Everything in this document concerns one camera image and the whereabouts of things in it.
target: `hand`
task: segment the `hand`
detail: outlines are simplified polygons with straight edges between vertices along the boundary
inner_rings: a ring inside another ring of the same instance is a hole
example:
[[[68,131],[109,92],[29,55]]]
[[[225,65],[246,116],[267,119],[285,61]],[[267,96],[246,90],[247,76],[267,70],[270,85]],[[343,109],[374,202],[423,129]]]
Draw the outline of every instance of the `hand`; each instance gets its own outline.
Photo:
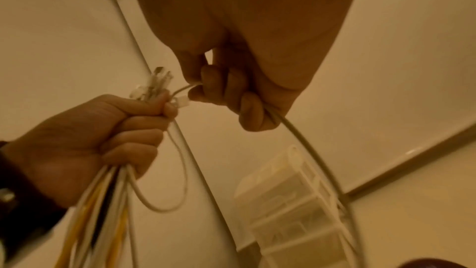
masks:
[[[131,164],[144,175],[178,113],[169,98],[168,92],[150,102],[103,95],[45,120],[1,151],[40,192],[69,207],[104,165]]]
[[[226,105],[244,129],[278,124],[336,38],[352,0],[138,0],[175,53],[191,100]],[[204,53],[213,50],[213,64]]]

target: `bundle of cables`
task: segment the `bundle of cables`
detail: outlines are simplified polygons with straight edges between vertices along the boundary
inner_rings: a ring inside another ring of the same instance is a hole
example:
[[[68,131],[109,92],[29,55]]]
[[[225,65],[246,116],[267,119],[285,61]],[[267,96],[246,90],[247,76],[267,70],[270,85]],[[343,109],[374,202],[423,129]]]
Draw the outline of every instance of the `bundle of cables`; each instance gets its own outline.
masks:
[[[149,79],[146,86],[137,87],[131,98],[149,100],[167,88],[172,75],[163,67],[158,67]],[[177,107],[188,103],[187,97],[177,97],[177,94],[193,87],[188,85],[172,94],[172,102]],[[300,141],[310,156],[319,165],[324,175],[333,186],[336,194],[345,209],[345,215],[350,224],[351,235],[355,241],[355,253],[359,268],[365,268],[362,243],[353,211],[348,197],[342,191],[336,177],[327,164],[317,154],[304,136],[283,116],[265,105],[265,110],[276,123],[282,123]],[[185,159],[177,143],[169,136],[177,148],[182,161],[185,185],[181,201],[171,208],[159,208],[152,205],[140,192],[135,180],[134,169],[129,166],[103,167],[89,187],[81,196],[71,219],[66,239],[55,268],[115,268],[124,241],[129,232],[132,266],[138,268],[138,254],[135,239],[134,223],[132,220],[131,191],[134,190],[138,199],[150,210],[158,213],[167,213],[179,209],[185,202],[187,194],[187,173]]]

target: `sleeve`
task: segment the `sleeve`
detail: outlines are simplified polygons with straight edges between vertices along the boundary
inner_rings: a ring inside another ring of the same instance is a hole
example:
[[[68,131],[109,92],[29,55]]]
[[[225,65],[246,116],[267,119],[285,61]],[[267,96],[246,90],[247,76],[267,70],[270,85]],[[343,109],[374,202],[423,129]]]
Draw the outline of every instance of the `sleeve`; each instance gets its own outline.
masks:
[[[6,142],[0,142],[0,148]],[[66,214],[43,196],[0,150],[0,241],[8,262],[27,243],[48,233]]]

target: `yellow cable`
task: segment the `yellow cable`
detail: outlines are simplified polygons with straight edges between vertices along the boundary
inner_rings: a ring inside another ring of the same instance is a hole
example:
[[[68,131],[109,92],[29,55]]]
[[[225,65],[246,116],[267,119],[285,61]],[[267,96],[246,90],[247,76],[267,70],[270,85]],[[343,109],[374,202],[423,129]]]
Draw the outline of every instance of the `yellow cable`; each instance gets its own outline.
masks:
[[[124,240],[125,227],[127,226],[127,206],[124,207],[122,215],[120,216],[120,221],[118,228],[116,230],[116,235],[114,237],[113,243],[111,244],[111,249],[106,260],[106,268],[115,268],[119,260],[119,253],[122,247],[122,242]]]
[[[63,249],[61,250],[61,254],[56,262],[55,268],[68,268],[69,267],[69,259],[71,255],[71,249],[73,248],[74,243],[80,233],[82,233],[84,226],[86,226],[89,217],[93,211],[93,205],[98,198],[99,192],[102,187],[102,181],[95,187],[93,194],[91,194],[90,198],[87,200],[85,206],[81,208],[81,212],[78,215],[78,220],[72,226],[71,232],[69,236],[66,238]]]

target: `finger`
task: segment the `finger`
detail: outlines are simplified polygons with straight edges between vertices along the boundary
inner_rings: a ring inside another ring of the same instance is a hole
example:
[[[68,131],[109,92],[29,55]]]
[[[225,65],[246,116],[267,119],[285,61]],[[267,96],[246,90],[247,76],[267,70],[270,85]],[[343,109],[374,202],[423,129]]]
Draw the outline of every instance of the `finger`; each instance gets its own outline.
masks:
[[[208,64],[205,55],[193,55],[183,51],[174,51],[174,54],[180,63],[185,80],[190,84],[200,83],[202,79],[200,74],[202,66]]]
[[[93,101],[108,103],[127,115],[161,115],[165,103],[170,100],[170,93],[164,91],[151,101],[124,99],[115,95],[105,94]]]
[[[240,69],[230,69],[228,71],[227,87],[225,88],[224,100],[228,108],[239,113],[241,97],[248,90],[249,82],[245,72]]]
[[[213,65],[202,67],[202,85],[205,97],[213,104],[223,105],[227,70]]]
[[[105,153],[121,144],[136,142],[158,147],[164,139],[164,132],[159,129],[125,131],[114,135],[101,146],[101,152]]]
[[[121,133],[131,130],[159,129],[166,131],[169,127],[170,119],[164,116],[133,116],[120,123],[114,133]]]
[[[173,120],[179,114],[179,110],[176,106],[172,105],[171,103],[166,103],[164,106],[164,113],[163,115],[167,117],[169,120]]]
[[[142,177],[157,157],[157,148],[148,144],[127,142],[103,155],[104,164],[125,165],[135,168],[138,178]]]
[[[279,125],[265,112],[263,102],[253,92],[246,92],[241,98],[239,123],[251,132],[271,130]]]
[[[188,98],[194,102],[210,103],[210,100],[208,100],[205,96],[202,85],[198,85],[190,89],[188,91]]]

